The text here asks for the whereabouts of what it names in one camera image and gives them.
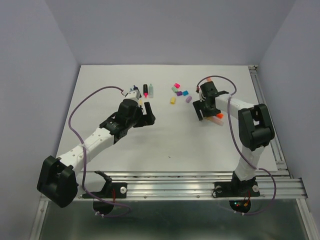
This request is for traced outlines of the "pastel pink pen cap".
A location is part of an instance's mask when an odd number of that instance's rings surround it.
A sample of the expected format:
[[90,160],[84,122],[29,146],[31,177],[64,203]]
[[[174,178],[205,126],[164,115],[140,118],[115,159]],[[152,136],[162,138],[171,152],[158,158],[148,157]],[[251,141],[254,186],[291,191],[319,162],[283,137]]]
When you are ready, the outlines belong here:
[[191,100],[192,100],[192,96],[191,96],[191,95],[189,95],[189,96],[185,99],[185,101],[186,101],[187,103],[189,103]]

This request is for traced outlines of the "blue pen cap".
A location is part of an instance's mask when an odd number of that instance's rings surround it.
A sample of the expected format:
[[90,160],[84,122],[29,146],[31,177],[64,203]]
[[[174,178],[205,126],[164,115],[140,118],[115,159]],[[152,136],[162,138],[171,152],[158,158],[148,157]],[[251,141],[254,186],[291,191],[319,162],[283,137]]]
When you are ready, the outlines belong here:
[[183,95],[183,96],[187,96],[188,94],[189,94],[189,92],[188,92],[187,90],[185,90],[185,91],[182,92],[182,95]]

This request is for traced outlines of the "black highlighter orange cap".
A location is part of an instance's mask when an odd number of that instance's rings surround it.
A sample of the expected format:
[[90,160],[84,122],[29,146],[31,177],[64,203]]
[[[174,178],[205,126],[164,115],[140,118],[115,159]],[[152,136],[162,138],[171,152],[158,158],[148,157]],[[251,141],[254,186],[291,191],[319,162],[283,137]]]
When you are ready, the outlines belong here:
[[223,115],[222,113],[218,113],[216,116],[217,116],[219,119],[222,119],[222,118],[224,117],[224,115]]

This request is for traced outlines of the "pastel peach highlighter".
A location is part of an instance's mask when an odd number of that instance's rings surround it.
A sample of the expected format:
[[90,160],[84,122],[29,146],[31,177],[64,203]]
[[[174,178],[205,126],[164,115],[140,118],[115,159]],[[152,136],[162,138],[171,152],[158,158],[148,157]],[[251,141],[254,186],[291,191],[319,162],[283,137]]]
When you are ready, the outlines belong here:
[[215,123],[215,124],[219,125],[219,126],[223,126],[224,125],[224,122],[220,118],[218,118],[216,116],[210,116],[210,117],[207,117],[206,119],[211,121],[212,123]]

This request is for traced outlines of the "black highlighter pink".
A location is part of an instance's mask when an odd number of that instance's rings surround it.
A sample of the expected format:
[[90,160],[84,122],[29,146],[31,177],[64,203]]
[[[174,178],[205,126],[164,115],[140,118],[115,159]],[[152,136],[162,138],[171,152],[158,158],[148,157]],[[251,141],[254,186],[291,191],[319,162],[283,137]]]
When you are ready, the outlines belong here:
[[147,84],[143,85],[143,95],[144,95],[145,98],[147,98],[148,95],[149,95],[149,89],[148,89],[148,85]]

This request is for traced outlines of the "pastel yellow pen cap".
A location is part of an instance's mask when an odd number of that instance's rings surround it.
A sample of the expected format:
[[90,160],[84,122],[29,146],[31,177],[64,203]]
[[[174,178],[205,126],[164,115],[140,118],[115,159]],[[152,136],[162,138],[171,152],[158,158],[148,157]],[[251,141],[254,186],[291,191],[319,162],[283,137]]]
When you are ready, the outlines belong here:
[[170,99],[170,104],[171,105],[174,105],[176,103],[176,98],[175,97],[172,97],[171,99]]

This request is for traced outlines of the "pastel green pen cap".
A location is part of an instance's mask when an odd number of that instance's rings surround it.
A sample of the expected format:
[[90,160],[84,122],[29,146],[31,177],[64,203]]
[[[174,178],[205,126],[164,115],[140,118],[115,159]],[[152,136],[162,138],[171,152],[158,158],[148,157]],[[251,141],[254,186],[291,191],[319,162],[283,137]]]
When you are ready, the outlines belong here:
[[173,91],[174,93],[176,93],[176,92],[179,91],[175,86],[173,86],[171,89],[172,89],[172,91]]

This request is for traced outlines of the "pastel green highlighter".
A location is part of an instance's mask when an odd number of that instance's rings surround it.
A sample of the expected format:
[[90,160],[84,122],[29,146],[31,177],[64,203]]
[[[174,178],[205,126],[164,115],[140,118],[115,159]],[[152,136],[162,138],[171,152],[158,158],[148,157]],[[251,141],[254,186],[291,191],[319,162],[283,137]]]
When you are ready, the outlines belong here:
[[148,86],[148,97],[150,99],[152,99],[154,97],[154,87],[151,83]]

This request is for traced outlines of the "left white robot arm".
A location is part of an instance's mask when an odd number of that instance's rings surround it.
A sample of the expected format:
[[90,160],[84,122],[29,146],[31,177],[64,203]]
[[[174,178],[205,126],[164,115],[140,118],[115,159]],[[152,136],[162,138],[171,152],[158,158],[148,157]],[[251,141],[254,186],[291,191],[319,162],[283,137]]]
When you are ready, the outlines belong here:
[[141,107],[133,99],[124,99],[87,139],[70,151],[58,157],[50,155],[43,161],[37,190],[59,207],[68,206],[83,186],[77,182],[78,174],[93,158],[125,137],[129,129],[152,126],[155,120],[149,102]]

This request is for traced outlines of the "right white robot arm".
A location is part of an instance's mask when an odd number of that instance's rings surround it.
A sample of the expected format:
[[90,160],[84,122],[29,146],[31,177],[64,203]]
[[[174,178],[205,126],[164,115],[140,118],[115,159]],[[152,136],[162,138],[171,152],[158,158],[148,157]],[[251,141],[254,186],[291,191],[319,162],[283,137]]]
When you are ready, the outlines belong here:
[[265,148],[275,137],[270,113],[265,104],[247,103],[227,91],[217,90],[212,81],[196,87],[199,100],[193,102],[198,119],[213,119],[226,112],[229,119],[238,121],[238,136],[242,147],[238,147],[239,162],[232,173],[231,181],[216,182],[216,196],[243,197],[247,193],[259,196],[256,183],[258,163]]

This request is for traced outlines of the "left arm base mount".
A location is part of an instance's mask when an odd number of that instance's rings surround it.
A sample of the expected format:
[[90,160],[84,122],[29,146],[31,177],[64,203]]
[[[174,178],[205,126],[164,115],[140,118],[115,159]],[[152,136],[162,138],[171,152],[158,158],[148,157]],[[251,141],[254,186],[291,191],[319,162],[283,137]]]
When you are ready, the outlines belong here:
[[95,215],[102,218],[118,218],[129,214],[130,206],[117,202],[117,198],[127,197],[125,182],[114,183],[113,179],[103,171],[96,170],[88,177],[82,177],[81,197],[93,199],[92,208]]

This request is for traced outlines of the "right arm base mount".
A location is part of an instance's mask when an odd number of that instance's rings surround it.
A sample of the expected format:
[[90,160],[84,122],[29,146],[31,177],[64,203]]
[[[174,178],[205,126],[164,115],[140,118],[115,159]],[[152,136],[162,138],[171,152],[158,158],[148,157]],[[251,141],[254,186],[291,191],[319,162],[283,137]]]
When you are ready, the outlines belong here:
[[251,209],[251,198],[261,195],[255,176],[249,180],[240,180],[233,172],[230,181],[216,181],[213,185],[211,194],[213,198],[230,198],[231,209],[244,215]]

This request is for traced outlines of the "aluminium front rail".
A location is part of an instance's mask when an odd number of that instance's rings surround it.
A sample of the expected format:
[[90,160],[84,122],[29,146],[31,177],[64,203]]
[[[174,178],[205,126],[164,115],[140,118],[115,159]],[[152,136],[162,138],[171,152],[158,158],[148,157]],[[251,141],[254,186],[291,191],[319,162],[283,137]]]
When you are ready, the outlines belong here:
[[307,193],[301,179],[281,168],[257,174],[260,196],[248,216],[233,213],[226,198],[213,198],[214,183],[230,172],[111,172],[127,183],[122,217],[95,215],[78,197],[60,208],[41,197],[32,240],[309,240]]

